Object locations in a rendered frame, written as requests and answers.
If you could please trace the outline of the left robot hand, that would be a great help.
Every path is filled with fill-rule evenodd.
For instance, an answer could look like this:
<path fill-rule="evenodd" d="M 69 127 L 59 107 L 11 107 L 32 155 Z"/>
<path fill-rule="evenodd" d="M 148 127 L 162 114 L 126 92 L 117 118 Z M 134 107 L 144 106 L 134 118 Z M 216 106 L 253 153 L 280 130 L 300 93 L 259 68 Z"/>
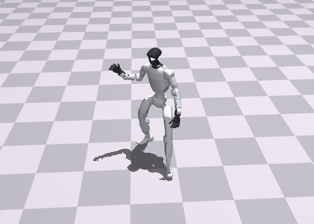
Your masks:
<path fill-rule="evenodd" d="M 173 117 L 173 120 L 171 122 L 173 122 L 172 126 L 170 126 L 171 128 L 177 128 L 180 125 L 180 117 L 181 114 L 177 114 L 177 110 L 175 110 L 175 116 Z M 171 123 L 169 122 L 169 124 Z"/>

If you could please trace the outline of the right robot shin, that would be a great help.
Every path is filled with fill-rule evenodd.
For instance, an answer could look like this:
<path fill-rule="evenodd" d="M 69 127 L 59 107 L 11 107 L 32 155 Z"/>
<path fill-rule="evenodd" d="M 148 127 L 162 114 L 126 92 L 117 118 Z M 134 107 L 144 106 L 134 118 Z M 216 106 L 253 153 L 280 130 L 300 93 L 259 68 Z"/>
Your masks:
<path fill-rule="evenodd" d="M 147 125 L 146 127 L 143 127 L 140 123 L 139 123 L 139 125 L 141 127 L 142 132 L 145 134 L 145 137 L 150 138 L 150 134 L 149 134 L 150 126 Z"/>

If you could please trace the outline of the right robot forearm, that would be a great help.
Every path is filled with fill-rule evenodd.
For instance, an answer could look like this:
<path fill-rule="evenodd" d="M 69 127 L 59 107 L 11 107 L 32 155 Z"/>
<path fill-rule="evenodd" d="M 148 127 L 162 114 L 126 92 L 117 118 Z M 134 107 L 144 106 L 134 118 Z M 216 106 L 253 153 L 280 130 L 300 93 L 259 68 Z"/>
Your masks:
<path fill-rule="evenodd" d="M 124 74 L 122 73 L 120 76 L 124 79 L 124 80 L 134 80 L 135 79 L 135 75 L 136 74 Z"/>

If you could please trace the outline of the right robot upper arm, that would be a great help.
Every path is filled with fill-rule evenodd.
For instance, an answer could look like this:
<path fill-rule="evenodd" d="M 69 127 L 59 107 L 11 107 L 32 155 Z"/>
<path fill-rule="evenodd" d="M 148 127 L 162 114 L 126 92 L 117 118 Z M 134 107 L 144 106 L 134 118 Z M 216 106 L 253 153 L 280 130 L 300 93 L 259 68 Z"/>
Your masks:
<path fill-rule="evenodd" d="M 140 73 L 136 74 L 135 75 L 135 78 L 136 80 L 139 82 L 139 81 L 142 81 L 143 77 L 145 76 L 145 74 L 147 73 L 147 66 L 149 65 L 150 63 L 145 63 L 143 66 L 141 66 L 141 69 L 140 69 Z"/>

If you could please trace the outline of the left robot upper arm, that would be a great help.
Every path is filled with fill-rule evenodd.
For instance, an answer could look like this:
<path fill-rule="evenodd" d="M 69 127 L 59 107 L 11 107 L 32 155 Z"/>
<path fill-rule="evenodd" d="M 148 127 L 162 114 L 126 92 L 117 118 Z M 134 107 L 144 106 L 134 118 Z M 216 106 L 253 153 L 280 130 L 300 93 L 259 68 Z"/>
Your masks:
<path fill-rule="evenodd" d="M 177 86 L 177 82 L 174 76 L 174 72 L 166 68 L 163 70 L 163 73 L 164 73 L 164 77 L 169 81 L 172 87 L 171 95 L 176 96 L 176 89 L 178 89 L 178 86 Z"/>

